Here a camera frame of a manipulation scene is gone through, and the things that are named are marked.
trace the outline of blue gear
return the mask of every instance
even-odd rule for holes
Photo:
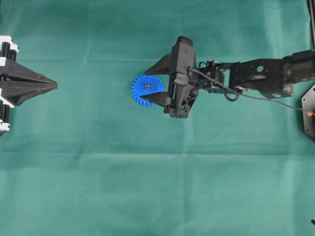
[[[155,75],[139,75],[131,86],[133,99],[141,106],[152,106],[153,103],[146,101],[141,96],[156,92],[163,92],[164,86],[161,79]]]

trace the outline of wire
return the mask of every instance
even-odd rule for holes
[[[229,100],[230,102],[235,102],[235,101],[237,101],[237,100],[239,99],[239,97],[240,97],[240,95],[237,95],[237,94],[236,94],[236,97],[235,97],[235,98],[230,98],[230,97],[226,94],[226,92],[224,93],[224,96],[225,96],[225,98],[226,98],[227,100]]]
[[[250,96],[250,95],[245,95],[245,94],[242,94],[242,93],[239,93],[237,91],[234,91],[233,89],[225,86],[224,84],[220,83],[219,81],[215,80],[215,79],[212,79],[210,78],[209,76],[205,75],[204,73],[200,72],[199,70],[196,70],[196,69],[192,69],[192,68],[188,68],[188,70],[190,71],[193,71],[203,77],[205,77],[206,79],[220,85],[222,88],[236,94],[236,95],[239,95],[239,96],[243,96],[243,97],[248,97],[248,98],[251,98],[251,99],[254,99],[254,100],[259,100],[259,101],[268,101],[268,102],[274,102],[274,103],[279,103],[285,107],[289,107],[289,108],[292,108],[292,109],[295,109],[295,110],[298,110],[298,111],[302,111],[302,112],[309,112],[309,113],[312,113],[313,116],[315,116],[315,113],[312,112],[312,111],[309,111],[307,109],[303,109],[303,108],[299,108],[299,107],[293,107],[293,106],[290,106],[288,104],[285,104],[284,102],[281,102],[281,101],[277,101],[277,100],[273,100],[273,99],[267,99],[267,98],[263,98],[263,97],[254,97],[254,96]]]

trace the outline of green fabric backdrop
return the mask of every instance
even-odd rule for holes
[[[197,61],[282,58],[310,48],[309,20],[304,0],[3,0],[17,61],[60,88],[0,139],[0,235],[314,235],[301,113],[201,92],[171,119],[130,93],[179,35]]]

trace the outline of hexagonal base plate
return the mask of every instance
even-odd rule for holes
[[[315,85],[302,97],[302,107],[315,111]],[[315,142],[315,117],[303,112],[304,132]]]

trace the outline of mounting hole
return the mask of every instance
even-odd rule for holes
[[[260,65],[259,67],[257,67],[257,72],[262,72],[264,70],[264,67],[262,65]]]

